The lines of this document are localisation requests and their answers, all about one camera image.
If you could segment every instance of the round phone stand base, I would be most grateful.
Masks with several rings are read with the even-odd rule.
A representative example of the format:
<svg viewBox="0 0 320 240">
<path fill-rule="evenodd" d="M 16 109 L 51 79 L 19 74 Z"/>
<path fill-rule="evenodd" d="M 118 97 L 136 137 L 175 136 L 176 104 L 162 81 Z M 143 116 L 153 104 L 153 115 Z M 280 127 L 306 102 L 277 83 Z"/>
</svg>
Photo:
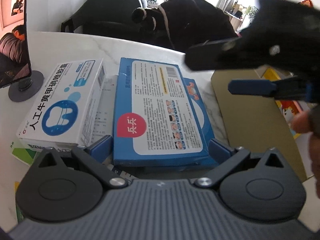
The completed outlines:
<svg viewBox="0 0 320 240">
<path fill-rule="evenodd" d="M 13 102 L 23 102 L 33 97 L 42 87 L 44 76 L 41 72 L 33 70 L 31 77 L 11 84 L 9 98 Z"/>
</svg>

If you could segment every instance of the cartoon face illustration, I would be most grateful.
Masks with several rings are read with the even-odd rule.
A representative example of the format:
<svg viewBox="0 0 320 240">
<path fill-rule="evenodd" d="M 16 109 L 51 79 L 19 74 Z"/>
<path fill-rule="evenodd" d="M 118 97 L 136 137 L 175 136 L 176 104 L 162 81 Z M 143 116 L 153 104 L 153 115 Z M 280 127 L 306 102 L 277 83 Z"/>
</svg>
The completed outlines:
<svg viewBox="0 0 320 240">
<path fill-rule="evenodd" d="M 294 117 L 293 109 L 290 106 L 288 108 L 282 109 L 282 114 L 287 123 L 289 123 Z"/>
<path fill-rule="evenodd" d="M 175 122 L 176 121 L 175 115 L 169 115 L 169 119 L 170 119 L 171 122 Z"/>
<path fill-rule="evenodd" d="M 190 82 L 190 85 L 187 86 L 187 90 L 189 95 L 194 96 L 194 100 L 199 100 L 199 96 L 197 95 L 197 90 L 195 88 L 195 84 Z"/>
<path fill-rule="evenodd" d="M 50 136 L 68 131 L 78 116 L 78 106 L 71 100 L 58 101 L 45 111 L 42 118 L 42 130 Z"/>
<path fill-rule="evenodd" d="M 174 132 L 174 133 L 173 133 L 173 137 L 174 137 L 175 139 L 178 139 L 178 140 L 181 139 L 181 136 L 180 136 L 180 133 L 179 133 L 179 132 Z"/>
<path fill-rule="evenodd" d="M 176 145 L 176 149 L 177 150 L 181 150 L 183 149 L 183 145 L 182 145 L 182 142 L 181 141 L 177 141 L 174 143 Z"/>
<path fill-rule="evenodd" d="M 280 101 L 281 103 L 281 113 L 283 114 L 287 123 L 291 122 L 293 117 L 299 113 L 297 107 L 292 101 Z"/>
<path fill-rule="evenodd" d="M 176 130 L 178 130 L 179 128 L 178 128 L 178 125 L 177 125 L 176 123 L 171 123 L 171 129 L 174 130 L 174 131 L 176 131 Z"/>
</svg>

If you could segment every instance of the black robotic claw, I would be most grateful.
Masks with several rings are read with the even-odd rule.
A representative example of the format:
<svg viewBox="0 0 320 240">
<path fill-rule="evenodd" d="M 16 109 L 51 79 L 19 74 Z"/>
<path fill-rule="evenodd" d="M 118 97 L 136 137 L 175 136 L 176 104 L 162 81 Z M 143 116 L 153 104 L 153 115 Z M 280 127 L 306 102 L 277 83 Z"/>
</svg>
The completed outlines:
<svg viewBox="0 0 320 240">
<path fill-rule="evenodd" d="M 233 80 L 236 95 L 260 95 L 278 100 L 320 103 L 320 11 L 284 0 L 259 0 L 255 20 L 241 38 L 214 41 L 188 49 L 186 65 L 194 71 L 257 68 L 261 65 L 290 71 L 296 77 Z M 320 106 L 310 112 L 320 137 Z"/>
<path fill-rule="evenodd" d="M 274 148 L 264 154 L 243 147 L 228 149 L 231 157 L 194 184 L 187 179 L 136 179 L 129 186 L 86 149 L 72 149 L 73 169 L 65 165 L 70 160 L 54 149 L 44 150 L 17 190 L 16 201 L 26 219 L 9 236 L 14 240 L 69 239 L 74 234 L 79 240 L 311 237 L 313 233 L 297 220 L 306 198 L 304 188 L 282 155 Z"/>
</svg>

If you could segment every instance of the cushion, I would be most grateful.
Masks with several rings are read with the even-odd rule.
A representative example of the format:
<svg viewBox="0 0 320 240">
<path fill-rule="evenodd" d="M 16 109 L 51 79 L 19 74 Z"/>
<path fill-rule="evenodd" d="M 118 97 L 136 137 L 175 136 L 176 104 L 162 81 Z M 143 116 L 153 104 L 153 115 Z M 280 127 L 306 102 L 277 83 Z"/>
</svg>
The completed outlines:
<svg viewBox="0 0 320 240">
<path fill-rule="evenodd" d="M 146 8 L 148 6 L 147 0 L 141 0 L 142 8 Z"/>
</svg>

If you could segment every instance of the human hand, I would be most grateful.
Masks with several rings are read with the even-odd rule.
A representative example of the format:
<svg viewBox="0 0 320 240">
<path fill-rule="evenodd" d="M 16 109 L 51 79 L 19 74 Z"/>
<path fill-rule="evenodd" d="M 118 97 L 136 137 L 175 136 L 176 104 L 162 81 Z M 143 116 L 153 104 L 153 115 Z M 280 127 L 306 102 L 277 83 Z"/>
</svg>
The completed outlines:
<svg viewBox="0 0 320 240">
<path fill-rule="evenodd" d="M 291 128 L 297 133 L 312 132 L 309 122 L 309 111 L 297 114 L 291 122 Z M 320 138 L 312 134 L 309 141 L 309 155 L 311 159 L 311 169 L 317 180 L 316 192 L 320 198 Z"/>
</svg>

